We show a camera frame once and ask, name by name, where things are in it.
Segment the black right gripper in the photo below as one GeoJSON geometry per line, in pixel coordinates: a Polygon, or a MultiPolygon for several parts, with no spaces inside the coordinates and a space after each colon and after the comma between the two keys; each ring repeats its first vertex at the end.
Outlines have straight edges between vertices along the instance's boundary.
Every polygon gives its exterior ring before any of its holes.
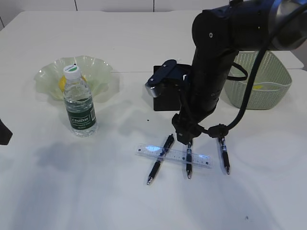
{"type": "Polygon", "coordinates": [[[212,114],[216,109],[216,106],[212,110],[203,110],[202,108],[197,110],[190,110],[193,120],[190,119],[185,107],[181,105],[178,114],[175,114],[172,118],[172,125],[175,128],[177,140],[187,145],[194,138],[201,134],[201,131],[197,128],[199,122],[212,114]]]}

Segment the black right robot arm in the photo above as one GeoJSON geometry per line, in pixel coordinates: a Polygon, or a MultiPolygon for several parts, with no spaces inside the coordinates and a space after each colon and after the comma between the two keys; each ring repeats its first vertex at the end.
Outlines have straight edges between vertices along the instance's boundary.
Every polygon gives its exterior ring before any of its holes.
{"type": "Polygon", "coordinates": [[[307,3],[304,0],[232,0],[228,5],[203,10],[192,25],[195,53],[180,89],[181,109],[172,119],[177,140],[188,144],[202,133],[224,136],[242,119],[260,63],[268,50],[290,51],[307,38],[307,3]],[[200,122],[216,109],[233,62],[241,51],[257,51],[244,98],[229,125],[209,129],[200,122]]]}

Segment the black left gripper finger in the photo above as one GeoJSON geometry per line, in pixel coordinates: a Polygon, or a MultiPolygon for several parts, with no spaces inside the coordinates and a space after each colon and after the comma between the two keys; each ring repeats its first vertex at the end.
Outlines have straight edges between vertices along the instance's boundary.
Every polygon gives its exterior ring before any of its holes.
{"type": "Polygon", "coordinates": [[[0,145],[8,145],[12,138],[12,132],[0,120],[0,145]]]}

